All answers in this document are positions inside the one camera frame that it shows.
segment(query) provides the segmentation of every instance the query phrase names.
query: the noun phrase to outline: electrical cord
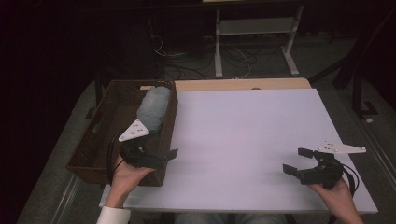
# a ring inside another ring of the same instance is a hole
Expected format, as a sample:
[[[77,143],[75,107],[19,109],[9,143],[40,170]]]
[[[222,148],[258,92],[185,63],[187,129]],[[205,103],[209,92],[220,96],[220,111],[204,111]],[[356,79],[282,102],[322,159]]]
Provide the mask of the electrical cord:
[[[177,78],[173,78],[172,75],[169,72],[167,72],[167,71],[165,71],[165,74],[168,75],[172,80],[180,80],[181,79],[181,75],[186,76],[186,73],[184,71],[181,71],[180,68],[176,68],[176,70],[178,71]]]
[[[157,36],[157,35],[152,35],[151,38],[153,38],[153,37],[156,38],[156,39],[159,39],[159,40],[160,40],[160,43],[161,43],[160,46],[159,46],[157,49],[153,49],[154,52],[156,52],[156,53],[159,54],[160,56],[166,57],[167,54],[166,54],[165,51],[160,52],[160,50],[163,48],[163,39],[160,38],[160,37]]]
[[[203,73],[197,71],[198,69],[191,69],[191,68],[188,68],[188,67],[184,67],[184,66],[180,66],[180,65],[174,64],[174,63],[165,63],[165,65],[168,65],[168,66],[171,66],[171,67],[175,67],[175,68],[179,68],[179,69],[185,69],[185,70],[188,70],[188,71],[192,71],[192,72],[200,75],[203,79],[206,79],[206,76]]]
[[[106,161],[106,171],[107,171],[107,178],[108,178],[108,183],[111,184],[113,183],[113,177],[114,177],[114,171],[120,166],[120,164],[123,162],[119,162],[115,168],[113,168],[113,151],[114,151],[114,144],[116,142],[116,139],[120,137],[125,132],[126,129],[123,129],[119,133],[115,134],[111,141],[108,143],[107,147],[107,161]]]
[[[348,183],[349,183],[349,192],[350,192],[350,194],[351,194],[351,196],[352,196],[352,198],[353,198],[353,196],[355,195],[355,192],[356,192],[356,190],[358,189],[359,184],[360,184],[359,176],[358,176],[358,174],[357,174],[352,168],[350,168],[349,166],[347,166],[347,165],[345,165],[345,164],[342,164],[342,165],[343,165],[343,172],[344,172],[344,174],[346,175],[347,181],[348,181]],[[347,171],[346,168],[349,169],[350,171],[352,171],[352,173],[355,175],[356,181],[357,181],[356,186],[355,186],[355,179],[353,178],[353,175],[350,174],[350,173]],[[337,217],[336,217],[335,215],[330,215],[328,224],[333,224],[336,220],[337,220]]]
[[[246,51],[243,51],[243,50],[238,49],[236,47],[231,47],[232,49],[236,49],[238,51],[238,54],[243,55],[242,58],[241,57],[235,57],[235,56],[233,56],[231,54],[230,51],[227,50],[227,48],[228,47],[222,48],[221,51],[222,51],[222,53],[225,54],[224,56],[228,57],[232,61],[235,61],[237,63],[242,63],[242,64],[246,64],[245,58],[249,59],[249,64],[254,64],[254,63],[257,63],[257,61],[258,61],[257,56],[254,53],[246,52]]]
[[[229,53],[227,50],[221,49],[220,53],[221,53],[221,59],[223,59],[224,62],[226,62],[227,64],[229,64],[233,67],[236,67],[236,68],[247,68],[246,63],[241,63],[239,61],[236,61],[237,63],[241,63],[242,66],[239,64],[236,64],[236,63],[232,63],[231,60],[235,61],[235,59],[233,59],[233,58],[229,57],[229,55],[227,55]]]
[[[248,59],[245,57],[245,54],[242,53],[241,50],[239,50],[238,48],[234,48],[234,49],[236,49],[236,51],[238,51],[238,52],[242,55],[242,57],[244,57],[245,62],[247,63],[247,67],[248,67],[247,73],[246,73],[244,76],[242,76],[242,77],[239,78],[239,79],[244,79],[245,77],[247,77],[247,76],[250,74],[250,71],[251,71],[250,62],[248,62]]]
[[[184,53],[183,55],[168,57],[166,60],[170,63],[189,63],[202,59],[208,53],[214,54],[215,52],[213,49],[204,50],[200,52],[192,51],[189,53]]]

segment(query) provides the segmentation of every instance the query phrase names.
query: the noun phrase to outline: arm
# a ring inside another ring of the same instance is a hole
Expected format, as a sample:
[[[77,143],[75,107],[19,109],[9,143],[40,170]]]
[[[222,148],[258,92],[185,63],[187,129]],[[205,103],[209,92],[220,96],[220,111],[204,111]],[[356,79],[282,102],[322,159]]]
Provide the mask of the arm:
[[[342,178],[334,188],[327,190],[321,185],[309,185],[332,213],[345,224],[361,224],[363,221],[356,210],[352,196],[345,180]]]
[[[131,211],[124,210],[123,204],[140,180],[153,171],[154,169],[146,167],[135,168],[123,161],[114,172],[113,183],[97,224],[127,223]]]

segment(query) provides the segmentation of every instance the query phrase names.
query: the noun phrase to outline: table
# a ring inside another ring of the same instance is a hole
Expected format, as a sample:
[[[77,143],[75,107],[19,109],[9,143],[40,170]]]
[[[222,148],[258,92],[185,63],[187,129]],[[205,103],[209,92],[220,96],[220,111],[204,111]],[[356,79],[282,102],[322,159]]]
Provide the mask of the table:
[[[221,0],[204,0],[204,3],[224,2]],[[217,78],[222,78],[221,56],[220,56],[220,36],[221,35],[249,35],[249,34],[278,34],[289,35],[286,45],[283,46],[282,54],[288,65],[292,76],[298,76],[299,71],[291,57],[290,51],[297,34],[297,29],[303,14],[304,6],[298,6],[294,17],[250,19],[250,20],[221,20],[220,10],[216,15],[216,52],[215,52],[215,72]]]
[[[283,163],[299,169],[317,165],[298,156],[298,147],[341,142],[306,79],[206,83],[177,82],[172,139],[172,148],[179,149],[177,158],[169,161],[162,187],[137,187],[124,206],[161,212],[327,212],[317,194],[282,172]],[[215,91],[216,85],[222,91]],[[262,90],[250,90],[255,87]],[[348,155],[336,158],[356,170]],[[101,206],[108,190],[106,186]],[[361,213],[377,211],[362,183],[354,200]]]

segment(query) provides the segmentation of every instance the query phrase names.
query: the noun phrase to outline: wrist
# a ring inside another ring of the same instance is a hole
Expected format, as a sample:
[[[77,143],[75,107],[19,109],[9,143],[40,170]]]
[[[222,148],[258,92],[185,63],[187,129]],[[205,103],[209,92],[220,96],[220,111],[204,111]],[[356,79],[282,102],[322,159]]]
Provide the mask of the wrist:
[[[128,192],[110,190],[108,193],[105,206],[111,208],[123,208],[125,200],[128,198]]]
[[[359,214],[356,214],[355,216],[352,217],[344,217],[340,218],[343,223],[345,224],[363,224],[363,221],[361,220],[361,217]]]

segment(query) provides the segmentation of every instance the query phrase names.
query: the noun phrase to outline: white sleeve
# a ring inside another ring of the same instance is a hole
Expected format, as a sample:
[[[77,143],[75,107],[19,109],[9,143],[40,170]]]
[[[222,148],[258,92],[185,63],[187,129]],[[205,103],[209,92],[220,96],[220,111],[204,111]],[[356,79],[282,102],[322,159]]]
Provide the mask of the white sleeve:
[[[127,224],[131,211],[103,206],[96,224]]]

